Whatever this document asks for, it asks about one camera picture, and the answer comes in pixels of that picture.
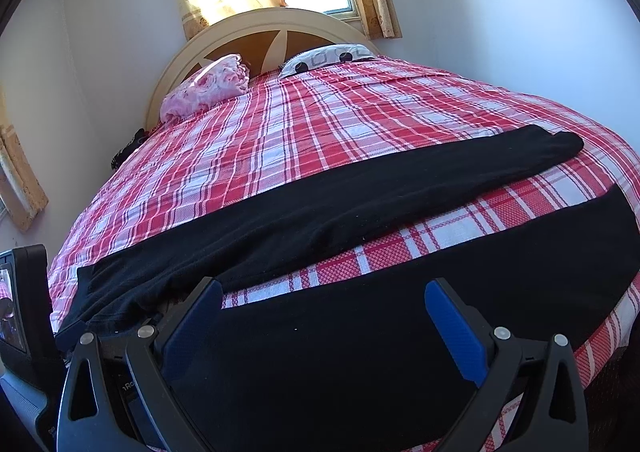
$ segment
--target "metal screw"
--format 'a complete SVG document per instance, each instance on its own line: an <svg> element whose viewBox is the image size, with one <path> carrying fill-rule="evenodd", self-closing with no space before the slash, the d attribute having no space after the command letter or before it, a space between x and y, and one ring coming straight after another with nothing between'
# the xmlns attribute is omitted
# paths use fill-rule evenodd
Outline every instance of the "metal screw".
<svg viewBox="0 0 640 452"><path fill-rule="evenodd" d="M506 327L498 326L496 329L494 329L494 335L500 340L509 340L511 338L511 331L509 331Z"/></svg>
<svg viewBox="0 0 640 452"><path fill-rule="evenodd" d="M140 338L149 338L153 333L154 333L154 327L153 326L142 326L138 330L138 336Z"/></svg>
<svg viewBox="0 0 640 452"><path fill-rule="evenodd" d="M94 334L93 333L84 333L80 337L80 343L83 346L86 346L87 344L90 344L93 341L94 341Z"/></svg>
<svg viewBox="0 0 640 452"><path fill-rule="evenodd" d="M554 336L554 342L559 346L564 347L569 343L569 340L567 340L566 336L558 333L556 336Z"/></svg>

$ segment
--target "headboard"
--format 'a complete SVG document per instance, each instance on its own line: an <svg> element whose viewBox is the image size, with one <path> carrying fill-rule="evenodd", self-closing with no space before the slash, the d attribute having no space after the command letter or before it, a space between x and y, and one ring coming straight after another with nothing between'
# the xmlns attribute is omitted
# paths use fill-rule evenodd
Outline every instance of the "headboard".
<svg viewBox="0 0 640 452"><path fill-rule="evenodd" d="M180 82L228 54L240 54L251 77L275 70L297 54L329 44L377 47L352 26L326 14L295 8L263 8L209 26L189 41L162 73L151 96L145 129L159 120L162 99Z"/></svg>

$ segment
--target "white wall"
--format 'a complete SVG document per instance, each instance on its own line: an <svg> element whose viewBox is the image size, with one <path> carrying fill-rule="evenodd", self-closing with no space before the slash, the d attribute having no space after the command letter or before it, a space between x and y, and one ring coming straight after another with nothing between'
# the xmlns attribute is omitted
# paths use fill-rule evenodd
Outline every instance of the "white wall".
<svg viewBox="0 0 640 452"><path fill-rule="evenodd" d="M640 23L625 0L394 0L391 57L546 96L640 149ZM72 53L98 135L114 153L142 125L184 45L175 0L65 0Z"/></svg>
<svg viewBox="0 0 640 452"><path fill-rule="evenodd" d="M111 171L78 85L62 0L22 0L0 37L0 84L8 117L49 197L25 234L2 220L0 250L42 243L50 260Z"/></svg>
<svg viewBox="0 0 640 452"><path fill-rule="evenodd" d="M92 123L113 155L143 127L162 71L186 40L176 0L64 0Z"/></svg>
<svg viewBox="0 0 640 452"><path fill-rule="evenodd" d="M379 42L388 54L556 100L640 151L640 22L626 0L394 2L405 39Z"/></svg>

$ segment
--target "polka dot pillow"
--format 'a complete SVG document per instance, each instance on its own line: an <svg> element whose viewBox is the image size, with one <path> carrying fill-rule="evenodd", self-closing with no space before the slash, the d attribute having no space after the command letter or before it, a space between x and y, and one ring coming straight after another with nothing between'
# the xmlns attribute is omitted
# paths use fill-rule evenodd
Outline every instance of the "polka dot pillow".
<svg viewBox="0 0 640 452"><path fill-rule="evenodd" d="M376 58L376 56L362 44L332 44L296 55L284 65L280 72L280 78L324 68L340 62L370 58Z"/></svg>

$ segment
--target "red plaid bedsheet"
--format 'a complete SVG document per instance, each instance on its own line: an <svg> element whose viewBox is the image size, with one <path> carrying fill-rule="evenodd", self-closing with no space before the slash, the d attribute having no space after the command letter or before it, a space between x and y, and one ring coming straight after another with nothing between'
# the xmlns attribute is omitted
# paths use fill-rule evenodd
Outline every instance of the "red plaid bedsheet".
<svg viewBox="0 0 640 452"><path fill-rule="evenodd" d="M5 283L4 278L2 277L0 277L0 299L14 299L14 296L11 295L9 285Z"/></svg>
<svg viewBox="0 0 640 452"><path fill-rule="evenodd" d="M612 131L550 100L387 58L284 80L274 73L262 75L247 95L187 121L162 125L102 187L51 263L53 330L60 327L76 292L77 268L105 255L332 167L526 124L573 131L583 138L584 150L571 161L459 209L270 283L230 293L224 307L402 263L582 203L613 183L625 192L636 217L640 213L638 155ZM624 343L639 309L640 275L576 351L584 385ZM485 445L487 452L501 443L516 406L517 401L505 407Z"/></svg>

